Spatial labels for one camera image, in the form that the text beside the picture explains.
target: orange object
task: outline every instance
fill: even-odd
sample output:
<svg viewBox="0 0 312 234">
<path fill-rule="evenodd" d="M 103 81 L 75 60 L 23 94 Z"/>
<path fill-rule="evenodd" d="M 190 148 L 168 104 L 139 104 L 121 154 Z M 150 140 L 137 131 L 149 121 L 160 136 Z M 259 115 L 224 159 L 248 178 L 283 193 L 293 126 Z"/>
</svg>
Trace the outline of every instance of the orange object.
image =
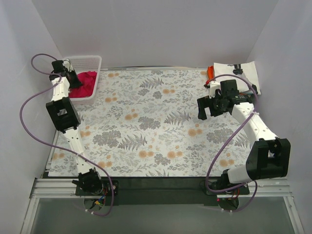
<svg viewBox="0 0 312 234">
<path fill-rule="evenodd" d="M 214 67 L 210 66 L 207 69 L 207 78 L 208 80 L 206 81 L 206 84 L 208 84 L 213 78 L 214 78 Z"/>
</svg>

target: white laundry basket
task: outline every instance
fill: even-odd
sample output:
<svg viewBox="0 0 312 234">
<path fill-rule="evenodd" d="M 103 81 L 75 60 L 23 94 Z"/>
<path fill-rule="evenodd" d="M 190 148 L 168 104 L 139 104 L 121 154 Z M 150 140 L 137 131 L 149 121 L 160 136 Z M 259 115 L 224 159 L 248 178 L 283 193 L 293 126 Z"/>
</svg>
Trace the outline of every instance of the white laundry basket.
<svg viewBox="0 0 312 234">
<path fill-rule="evenodd" d="M 102 57 L 97 55 L 89 55 L 89 56 L 71 56 L 66 57 L 64 59 L 69 59 L 71 65 L 76 71 L 77 75 L 82 72 L 97 72 L 96 82 L 94 84 L 94 90 L 90 97 L 80 97 L 80 98 L 71 98 L 73 104 L 93 104 L 95 101 L 96 90 L 98 85 L 98 78 L 101 69 Z"/>
</svg>

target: table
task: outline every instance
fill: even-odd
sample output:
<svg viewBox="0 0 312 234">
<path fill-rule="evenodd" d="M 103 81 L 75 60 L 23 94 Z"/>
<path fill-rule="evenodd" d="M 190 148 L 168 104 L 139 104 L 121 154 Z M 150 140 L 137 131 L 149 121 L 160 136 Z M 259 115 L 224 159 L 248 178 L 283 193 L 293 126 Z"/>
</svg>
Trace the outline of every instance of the table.
<svg viewBox="0 0 312 234">
<path fill-rule="evenodd" d="M 208 94 L 205 81 L 203 70 L 101 72 L 95 103 L 75 106 L 90 159 L 110 176 L 205 176 L 215 154 L 239 127 L 228 113 L 197 118 L 196 100 Z M 56 144 L 69 147 L 62 134 Z M 249 152 L 249 140 L 241 131 L 211 175 L 245 164 Z M 73 157 L 53 149 L 48 175 L 78 176 Z"/>
</svg>

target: gray floor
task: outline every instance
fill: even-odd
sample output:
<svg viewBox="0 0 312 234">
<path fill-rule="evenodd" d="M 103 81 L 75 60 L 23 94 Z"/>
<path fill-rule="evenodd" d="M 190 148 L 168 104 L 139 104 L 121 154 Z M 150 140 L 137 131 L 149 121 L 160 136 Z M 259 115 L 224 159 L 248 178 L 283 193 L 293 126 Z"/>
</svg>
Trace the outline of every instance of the gray floor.
<svg viewBox="0 0 312 234">
<path fill-rule="evenodd" d="M 241 198 L 245 203 L 249 198 Z M 116 206 L 108 217 L 77 209 L 81 199 L 40 199 L 32 234 L 293 234 L 282 197 L 258 197 L 236 214 L 202 205 Z"/>
</svg>

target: robotic arm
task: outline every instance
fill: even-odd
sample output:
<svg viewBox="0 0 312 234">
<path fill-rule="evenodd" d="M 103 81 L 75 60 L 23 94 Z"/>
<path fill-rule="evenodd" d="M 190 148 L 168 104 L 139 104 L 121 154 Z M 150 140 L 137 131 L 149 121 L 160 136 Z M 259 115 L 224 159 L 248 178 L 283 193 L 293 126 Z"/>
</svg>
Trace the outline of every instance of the robotic arm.
<svg viewBox="0 0 312 234">
<path fill-rule="evenodd" d="M 63 133 L 71 150 L 89 159 L 80 136 L 79 125 L 81 122 L 79 115 L 68 97 L 70 88 L 77 88 L 82 84 L 70 61 L 57 60 L 52 62 L 52 66 L 54 68 L 53 73 L 61 74 L 62 78 L 59 80 L 59 76 L 50 76 L 53 85 L 59 84 L 53 89 L 52 99 L 46 104 L 46 108 L 55 128 Z M 75 157 L 75 161 L 78 170 L 78 181 L 73 180 L 73 183 L 78 185 L 84 192 L 99 194 L 103 190 L 103 184 L 95 167 L 78 156 Z"/>
<path fill-rule="evenodd" d="M 229 112 L 240 124 L 254 111 L 252 98 L 240 94 L 236 80 L 222 82 L 211 81 L 209 95 L 199 98 L 198 118 L 206 120 L 205 108 L 209 107 L 212 117 Z M 227 169 L 218 181 L 218 189 L 232 187 L 235 184 L 257 179 L 285 177 L 288 171 L 290 143 L 280 139 L 262 121 L 256 113 L 243 127 L 252 146 L 246 164 Z"/>
</svg>

